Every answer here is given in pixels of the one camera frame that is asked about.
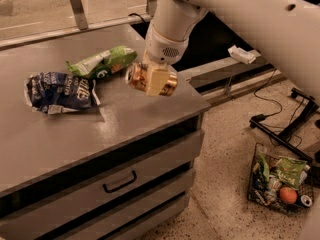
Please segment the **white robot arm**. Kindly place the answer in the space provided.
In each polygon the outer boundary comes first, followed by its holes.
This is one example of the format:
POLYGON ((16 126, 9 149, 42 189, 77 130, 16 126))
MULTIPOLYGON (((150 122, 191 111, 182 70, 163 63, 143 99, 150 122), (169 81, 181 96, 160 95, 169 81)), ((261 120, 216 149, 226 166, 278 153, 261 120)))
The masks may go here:
POLYGON ((147 94, 164 86, 160 71, 180 60, 205 12, 214 13, 280 72, 320 102, 320 10, 303 0, 160 0, 147 31, 144 61, 152 67, 147 94))

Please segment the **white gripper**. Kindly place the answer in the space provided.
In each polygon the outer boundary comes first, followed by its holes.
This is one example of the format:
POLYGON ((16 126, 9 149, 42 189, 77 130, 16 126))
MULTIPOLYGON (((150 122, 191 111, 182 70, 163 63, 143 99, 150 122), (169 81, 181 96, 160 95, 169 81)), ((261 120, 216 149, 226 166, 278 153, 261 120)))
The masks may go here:
POLYGON ((169 65, 175 64, 182 58, 189 39, 177 41, 165 37, 156 30, 154 22, 151 22, 145 41, 146 45, 142 62, 147 69, 146 95, 170 96, 170 86, 168 83, 171 73, 169 65))

